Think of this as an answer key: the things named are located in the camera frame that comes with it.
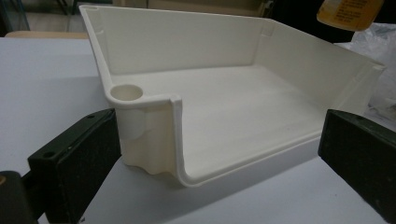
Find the light wooden table edge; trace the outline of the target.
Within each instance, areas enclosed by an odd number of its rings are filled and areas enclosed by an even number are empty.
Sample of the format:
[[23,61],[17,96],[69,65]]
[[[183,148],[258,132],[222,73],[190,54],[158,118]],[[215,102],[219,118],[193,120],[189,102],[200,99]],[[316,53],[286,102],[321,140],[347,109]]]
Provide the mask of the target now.
[[42,31],[15,31],[5,35],[10,38],[61,38],[61,39],[88,39],[86,33],[42,32]]

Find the clear plastic bag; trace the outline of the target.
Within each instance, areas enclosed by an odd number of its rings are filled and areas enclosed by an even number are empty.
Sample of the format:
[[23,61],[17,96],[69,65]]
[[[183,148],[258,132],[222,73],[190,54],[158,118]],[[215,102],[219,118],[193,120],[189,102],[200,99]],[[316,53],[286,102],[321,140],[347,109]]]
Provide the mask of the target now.
[[379,117],[396,122],[396,24],[373,23],[368,29],[356,32],[350,42],[338,43],[338,46],[386,66],[368,108]]

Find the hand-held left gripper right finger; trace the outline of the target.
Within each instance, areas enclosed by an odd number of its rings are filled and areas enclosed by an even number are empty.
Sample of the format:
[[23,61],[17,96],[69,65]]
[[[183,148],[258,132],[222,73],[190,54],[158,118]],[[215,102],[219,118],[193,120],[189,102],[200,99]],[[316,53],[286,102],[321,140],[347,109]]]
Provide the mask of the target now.
[[396,132],[330,109],[318,155],[386,222],[396,224]]

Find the yellow packet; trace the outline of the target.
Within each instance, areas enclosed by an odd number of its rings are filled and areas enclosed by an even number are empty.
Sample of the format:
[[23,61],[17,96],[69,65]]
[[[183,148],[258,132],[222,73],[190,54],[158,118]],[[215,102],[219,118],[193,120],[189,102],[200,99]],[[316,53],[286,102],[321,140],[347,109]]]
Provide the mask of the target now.
[[324,0],[317,20],[348,31],[367,29],[378,15],[385,0]]

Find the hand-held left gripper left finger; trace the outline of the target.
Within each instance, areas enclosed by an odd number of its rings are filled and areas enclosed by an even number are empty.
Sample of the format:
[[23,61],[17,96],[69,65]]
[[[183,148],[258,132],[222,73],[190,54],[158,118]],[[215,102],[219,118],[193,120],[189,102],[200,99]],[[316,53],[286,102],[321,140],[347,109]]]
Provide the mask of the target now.
[[34,216],[78,224],[119,157],[114,109],[80,119],[28,158],[26,187]]

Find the white plastic storage tray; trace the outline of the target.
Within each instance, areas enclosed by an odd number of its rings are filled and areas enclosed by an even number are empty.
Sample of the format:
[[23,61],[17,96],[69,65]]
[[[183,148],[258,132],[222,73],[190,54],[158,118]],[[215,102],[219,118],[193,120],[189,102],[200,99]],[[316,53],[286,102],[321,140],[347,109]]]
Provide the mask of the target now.
[[269,19],[84,6],[121,157],[196,187],[315,154],[326,112],[362,114],[383,65]]

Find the wooden counter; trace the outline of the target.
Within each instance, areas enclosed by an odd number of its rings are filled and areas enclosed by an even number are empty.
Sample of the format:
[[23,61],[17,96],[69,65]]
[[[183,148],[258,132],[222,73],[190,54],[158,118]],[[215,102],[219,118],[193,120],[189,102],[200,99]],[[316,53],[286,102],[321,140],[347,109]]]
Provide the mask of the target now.
[[117,7],[267,17],[276,0],[112,0]]

